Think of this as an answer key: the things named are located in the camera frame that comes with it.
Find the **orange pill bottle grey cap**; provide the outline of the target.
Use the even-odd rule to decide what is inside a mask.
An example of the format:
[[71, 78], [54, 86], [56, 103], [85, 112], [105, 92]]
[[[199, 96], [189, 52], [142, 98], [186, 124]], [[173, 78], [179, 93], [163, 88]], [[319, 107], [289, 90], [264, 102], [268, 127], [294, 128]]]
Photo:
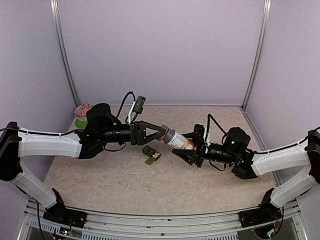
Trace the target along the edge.
[[194, 143], [173, 129], [168, 129], [163, 138], [165, 144], [175, 150], [193, 150]]

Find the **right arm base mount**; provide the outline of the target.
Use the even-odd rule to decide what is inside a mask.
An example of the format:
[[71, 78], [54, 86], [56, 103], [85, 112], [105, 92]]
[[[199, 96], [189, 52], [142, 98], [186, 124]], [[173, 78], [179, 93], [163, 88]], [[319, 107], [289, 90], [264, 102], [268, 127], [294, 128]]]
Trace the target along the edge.
[[268, 223], [283, 217], [281, 209], [271, 204], [273, 190], [274, 188], [271, 188], [264, 194], [257, 208], [238, 213], [242, 228]]

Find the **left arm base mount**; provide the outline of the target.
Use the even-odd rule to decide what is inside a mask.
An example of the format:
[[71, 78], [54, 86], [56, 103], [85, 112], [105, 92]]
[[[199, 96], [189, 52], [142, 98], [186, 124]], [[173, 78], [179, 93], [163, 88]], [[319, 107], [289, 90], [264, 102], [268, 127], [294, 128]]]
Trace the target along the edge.
[[49, 208], [45, 208], [43, 218], [55, 223], [68, 225], [69, 227], [83, 229], [87, 219], [87, 213], [67, 208], [59, 192], [54, 188], [52, 188], [52, 190], [56, 197], [56, 203]]

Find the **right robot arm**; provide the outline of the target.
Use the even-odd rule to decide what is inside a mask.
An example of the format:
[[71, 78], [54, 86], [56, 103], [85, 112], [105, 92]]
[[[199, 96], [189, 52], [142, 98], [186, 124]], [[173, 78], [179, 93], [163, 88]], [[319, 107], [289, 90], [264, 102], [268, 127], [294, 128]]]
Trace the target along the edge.
[[287, 202], [307, 193], [320, 184], [320, 129], [312, 129], [307, 136], [289, 145], [265, 151], [248, 149], [250, 136], [240, 127], [223, 133], [221, 144], [209, 141], [210, 125], [194, 126], [184, 135], [194, 143], [194, 149], [174, 149], [172, 153], [189, 165], [201, 167], [204, 160], [232, 167], [232, 173], [242, 179], [256, 179], [267, 173], [302, 167], [285, 183], [268, 190], [256, 210], [256, 218], [266, 222]]

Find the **green weekly pill organizer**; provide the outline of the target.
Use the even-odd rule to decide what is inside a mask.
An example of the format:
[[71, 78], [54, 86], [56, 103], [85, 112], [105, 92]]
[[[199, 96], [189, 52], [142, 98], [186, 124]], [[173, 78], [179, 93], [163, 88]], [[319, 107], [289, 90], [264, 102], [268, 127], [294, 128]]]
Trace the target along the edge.
[[153, 163], [155, 163], [157, 160], [155, 160], [152, 155], [155, 153], [155, 152], [159, 152], [157, 150], [155, 150], [154, 148], [150, 147], [149, 145], [146, 145], [145, 147], [142, 148], [142, 153], [144, 155], [146, 155], [148, 158], [147, 160], [145, 161], [145, 163], [150, 166], [152, 165]]

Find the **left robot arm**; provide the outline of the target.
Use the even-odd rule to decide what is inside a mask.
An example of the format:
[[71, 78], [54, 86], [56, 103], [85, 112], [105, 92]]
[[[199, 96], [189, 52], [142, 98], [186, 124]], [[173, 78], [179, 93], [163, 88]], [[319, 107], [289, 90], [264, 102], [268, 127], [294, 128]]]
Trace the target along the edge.
[[143, 146], [166, 133], [164, 128], [145, 121], [121, 123], [107, 103], [94, 105], [86, 113], [86, 119], [85, 129], [64, 133], [28, 130], [18, 127], [14, 121], [0, 130], [0, 179], [34, 198], [61, 223], [70, 218], [62, 197], [28, 170], [21, 163], [21, 158], [62, 156], [92, 159], [103, 152], [108, 143]]

